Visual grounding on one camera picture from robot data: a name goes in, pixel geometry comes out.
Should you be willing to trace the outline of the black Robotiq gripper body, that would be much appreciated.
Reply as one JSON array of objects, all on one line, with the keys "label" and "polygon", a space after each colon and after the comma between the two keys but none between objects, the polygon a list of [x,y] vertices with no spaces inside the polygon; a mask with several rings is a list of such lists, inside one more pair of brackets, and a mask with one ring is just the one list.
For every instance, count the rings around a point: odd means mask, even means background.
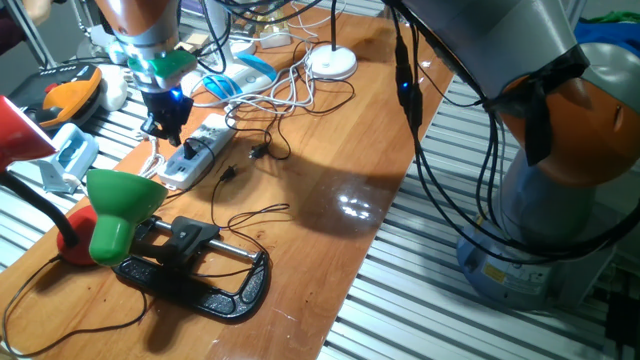
[{"label": "black Robotiq gripper body", "polygon": [[147,117],[152,115],[155,120],[164,124],[166,130],[170,124],[185,125],[194,103],[183,94],[180,87],[166,92],[143,92],[142,98],[147,107]]}]

